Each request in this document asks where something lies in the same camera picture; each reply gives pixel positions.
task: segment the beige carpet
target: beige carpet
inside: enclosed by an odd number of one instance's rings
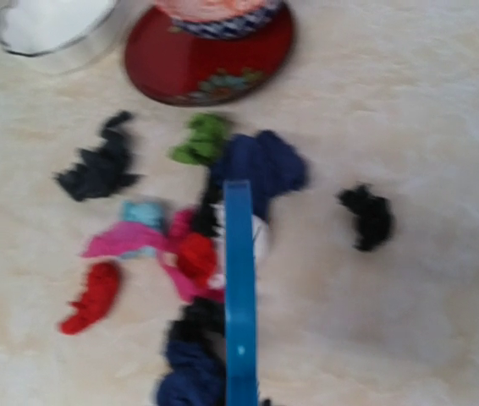
[[[479,1],[294,0],[299,46],[264,91],[215,109],[278,131],[311,187],[274,202],[259,274],[260,388],[285,406],[479,406]],[[192,110],[135,91],[118,49],[62,78],[0,50],[0,405],[152,404],[179,301],[153,260],[128,261],[118,305],[78,337],[56,323],[80,291],[87,239],[123,199],[194,203],[201,168],[171,162]],[[125,195],[74,203],[52,181],[137,114]],[[357,181],[394,203],[391,244],[352,249],[334,195]]]

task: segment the blue plastic strip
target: blue plastic strip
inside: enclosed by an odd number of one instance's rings
[[[251,186],[224,183],[227,406],[258,406]]]

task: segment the white container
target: white container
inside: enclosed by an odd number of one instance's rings
[[[35,70],[63,74],[109,50],[126,19],[124,0],[11,0],[0,10],[0,45]]]

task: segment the floral pattern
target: floral pattern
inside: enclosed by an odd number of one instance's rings
[[[219,102],[229,99],[235,94],[247,91],[264,78],[262,71],[244,68],[241,76],[228,74],[226,70],[219,69],[215,74],[198,83],[198,89],[187,96],[178,96],[175,101],[180,102]]]
[[[168,28],[168,32],[172,34],[178,34],[179,32],[183,32],[183,30],[181,30],[181,28],[177,25],[170,25],[170,27]]]

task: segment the pink yarn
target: pink yarn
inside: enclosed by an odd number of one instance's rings
[[[196,296],[224,302],[223,289],[198,288],[176,266],[165,261],[166,253],[177,255],[179,244],[190,233],[190,221],[194,211],[186,209],[178,211],[172,220],[168,236],[138,222],[118,222],[104,233],[98,234],[89,243],[82,254],[84,258],[98,256],[121,256],[125,252],[136,251],[150,246],[157,251],[158,263],[170,276],[179,297],[185,302],[192,302]]]
[[[120,256],[146,246],[162,250],[167,245],[158,231],[139,222],[118,222],[104,233],[98,234],[89,243],[84,258],[97,256]]]
[[[168,244],[164,247],[164,250],[157,252],[157,260],[161,264],[162,268],[172,278],[178,291],[179,297],[185,302],[192,302],[196,296],[216,300],[217,302],[224,302],[224,290],[210,289],[210,288],[198,288],[193,281],[186,277],[176,266],[168,265],[164,260],[166,252],[172,254],[178,253],[179,244],[190,232],[190,220],[194,215],[194,211],[186,209],[178,211],[173,217],[172,224],[168,233]]]

